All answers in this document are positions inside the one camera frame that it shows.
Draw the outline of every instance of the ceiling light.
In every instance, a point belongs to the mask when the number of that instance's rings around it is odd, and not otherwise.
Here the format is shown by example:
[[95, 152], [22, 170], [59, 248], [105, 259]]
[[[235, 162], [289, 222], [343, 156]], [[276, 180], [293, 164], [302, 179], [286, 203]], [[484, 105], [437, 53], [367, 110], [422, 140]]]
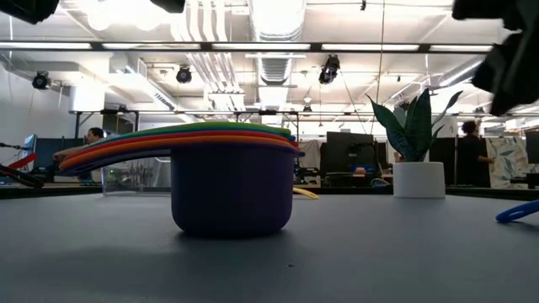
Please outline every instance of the ceiling light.
[[307, 56], [298, 54], [245, 54], [247, 59], [305, 59]]
[[323, 51], [416, 51], [419, 45], [323, 44]]
[[246, 51], [272, 51], [272, 50], [286, 50], [286, 51], [306, 51], [311, 48], [310, 44], [302, 43], [271, 43], [271, 42], [258, 42], [258, 43], [214, 43], [213, 49], [215, 50], [246, 50]]
[[0, 50], [34, 50], [34, 49], [54, 49], [54, 50], [89, 50], [92, 46], [89, 43], [80, 42], [0, 42]]
[[449, 77], [447, 78], [446, 80], [440, 82], [440, 86], [444, 87], [444, 86], [447, 86], [447, 85], [450, 85], [452, 84], [455, 80], [457, 80], [459, 77], [461, 77], [462, 75], [464, 75], [465, 73], [467, 72], [470, 72], [472, 69], [476, 68], [477, 66], [479, 66], [482, 62], [481, 61], [477, 61], [473, 64], [471, 64], [470, 66], [462, 69], [460, 72], [456, 73], [455, 75], [453, 75], [452, 77]]
[[103, 43], [102, 46], [108, 50], [128, 51], [128, 50], [162, 50], [169, 48], [172, 50], [199, 50], [198, 43]]
[[489, 52], [491, 45], [432, 45], [430, 51], [484, 51]]
[[303, 107], [303, 111], [302, 112], [299, 112], [298, 114], [299, 115], [304, 115], [304, 116], [309, 116], [309, 115], [312, 115], [312, 114], [315, 114], [315, 115], [324, 115], [324, 116], [335, 116], [335, 115], [346, 115], [346, 114], [350, 114], [350, 113], [343, 113], [343, 112], [312, 112], [312, 109], [309, 111], [309, 110], [305, 110], [306, 108], [311, 108], [310, 105], [305, 105], [305, 107]]

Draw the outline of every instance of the wall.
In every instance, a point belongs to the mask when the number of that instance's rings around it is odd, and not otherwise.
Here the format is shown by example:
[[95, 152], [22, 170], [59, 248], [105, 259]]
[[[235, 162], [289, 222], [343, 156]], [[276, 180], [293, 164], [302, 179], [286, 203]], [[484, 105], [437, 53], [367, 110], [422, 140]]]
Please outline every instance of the wall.
[[[60, 99], [60, 94], [52, 90], [34, 90], [30, 81], [7, 72], [0, 64], [0, 142], [22, 145], [24, 138], [32, 134], [73, 138], [75, 115], [67, 112], [69, 101], [69, 97], [62, 95]], [[81, 134], [93, 126], [101, 126], [100, 117], [88, 121]], [[16, 154], [14, 149], [0, 148], [0, 163], [11, 163]]]

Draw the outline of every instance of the gray table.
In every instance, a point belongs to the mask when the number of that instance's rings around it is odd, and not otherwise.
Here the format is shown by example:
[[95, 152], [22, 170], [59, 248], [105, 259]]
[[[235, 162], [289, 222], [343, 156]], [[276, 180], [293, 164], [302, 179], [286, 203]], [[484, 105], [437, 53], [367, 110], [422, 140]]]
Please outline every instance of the gray table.
[[539, 215], [520, 202], [295, 198], [275, 236], [186, 237], [169, 198], [0, 201], [0, 302], [538, 302]]

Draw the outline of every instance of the woman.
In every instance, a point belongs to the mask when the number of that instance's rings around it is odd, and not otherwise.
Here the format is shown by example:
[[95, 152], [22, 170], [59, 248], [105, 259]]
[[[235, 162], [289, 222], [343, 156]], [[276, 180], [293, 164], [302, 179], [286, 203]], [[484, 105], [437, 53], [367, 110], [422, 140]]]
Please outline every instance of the woman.
[[459, 184], [488, 187], [488, 180], [481, 172], [485, 171], [485, 165], [494, 163], [494, 159], [482, 155], [479, 127], [474, 121], [465, 122], [462, 131], [466, 136], [458, 143]]

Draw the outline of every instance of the white pot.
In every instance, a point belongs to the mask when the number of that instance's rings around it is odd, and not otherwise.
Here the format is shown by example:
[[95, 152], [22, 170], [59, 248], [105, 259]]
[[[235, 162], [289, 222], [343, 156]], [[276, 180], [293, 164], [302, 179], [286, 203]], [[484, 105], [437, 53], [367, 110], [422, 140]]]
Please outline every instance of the white pot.
[[398, 198], [445, 198], [444, 164], [441, 162], [395, 163], [393, 165], [393, 195]]

